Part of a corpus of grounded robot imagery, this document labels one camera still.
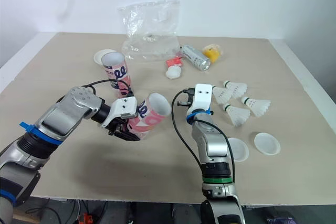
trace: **silver can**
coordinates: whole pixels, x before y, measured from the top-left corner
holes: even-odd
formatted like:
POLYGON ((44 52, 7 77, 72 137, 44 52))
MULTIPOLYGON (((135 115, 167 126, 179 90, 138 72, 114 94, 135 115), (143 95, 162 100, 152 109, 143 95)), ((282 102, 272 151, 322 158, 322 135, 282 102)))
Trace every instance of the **silver can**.
POLYGON ((195 67, 201 71, 205 71, 209 68, 211 61, 202 54, 201 51, 186 44, 181 48, 182 56, 187 58, 195 67))

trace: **white wall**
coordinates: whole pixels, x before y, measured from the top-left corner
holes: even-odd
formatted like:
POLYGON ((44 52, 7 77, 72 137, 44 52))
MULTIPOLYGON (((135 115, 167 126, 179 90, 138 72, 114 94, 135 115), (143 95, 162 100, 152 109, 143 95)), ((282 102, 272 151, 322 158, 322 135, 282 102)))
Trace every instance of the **white wall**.
MULTIPOLYGON (((140 1, 151 0, 2 0, 1 41, 19 45, 36 30, 124 33, 117 7, 140 1), (23 38, 8 37, 13 30, 23 38)), ((179 35, 283 38, 330 93, 336 90, 335 0, 180 1, 179 35)))

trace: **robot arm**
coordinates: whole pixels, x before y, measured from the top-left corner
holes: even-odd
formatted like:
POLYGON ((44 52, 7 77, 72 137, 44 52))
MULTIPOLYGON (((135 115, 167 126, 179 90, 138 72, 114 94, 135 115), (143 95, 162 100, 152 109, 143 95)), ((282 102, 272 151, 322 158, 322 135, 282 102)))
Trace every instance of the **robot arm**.
POLYGON ((136 107, 133 96, 117 99, 108 106, 90 89, 74 87, 34 125, 21 123, 27 132, 0 153, 0 221, 11 222, 13 207, 24 203, 39 181, 38 170, 82 119, 98 122, 110 135, 139 140, 123 127, 128 118, 136 116, 136 107))
POLYGON ((207 198, 201 204, 202 224, 245 224, 243 211, 229 167, 229 148, 224 134, 212 120, 212 86, 197 84, 186 91, 189 95, 187 122, 192 125, 192 137, 197 143, 202 170, 202 192, 207 198))

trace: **white ball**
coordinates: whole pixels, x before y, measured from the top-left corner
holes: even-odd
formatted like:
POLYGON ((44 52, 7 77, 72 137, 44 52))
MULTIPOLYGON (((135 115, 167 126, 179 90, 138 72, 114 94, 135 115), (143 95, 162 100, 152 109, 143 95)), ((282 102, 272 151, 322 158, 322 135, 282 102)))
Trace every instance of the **white ball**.
POLYGON ((177 79, 181 76, 182 68, 178 65, 170 66, 166 72, 169 79, 177 79))

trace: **pink label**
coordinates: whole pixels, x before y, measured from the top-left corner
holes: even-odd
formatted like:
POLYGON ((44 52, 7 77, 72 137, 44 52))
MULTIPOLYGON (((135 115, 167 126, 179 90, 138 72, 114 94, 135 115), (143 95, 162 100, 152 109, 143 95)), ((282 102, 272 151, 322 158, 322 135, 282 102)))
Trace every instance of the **pink label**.
POLYGON ((182 66, 182 62, 181 59, 179 57, 176 57, 174 59, 171 60, 166 60, 166 64, 168 67, 174 66, 174 65, 178 65, 178 66, 182 66))
POLYGON ((157 114, 149 104, 149 98, 138 108, 138 116, 128 120, 127 129, 139 138, 145 137, 165 116, 157 114))
MULTIPOLYGON (((125 61, 123 61, 121 64, 118 65, 104 66, 104 67, 105 72, 107 73, 109 79, 123 80, 129 86, 131 86, 131 78, 128 75, 128 69, 125 61)), ((112 81, 111 86, 114 89, 117 89, 118 98, 124 97, 128 94, 128 88, 124 83, 118 81, 112 81)))

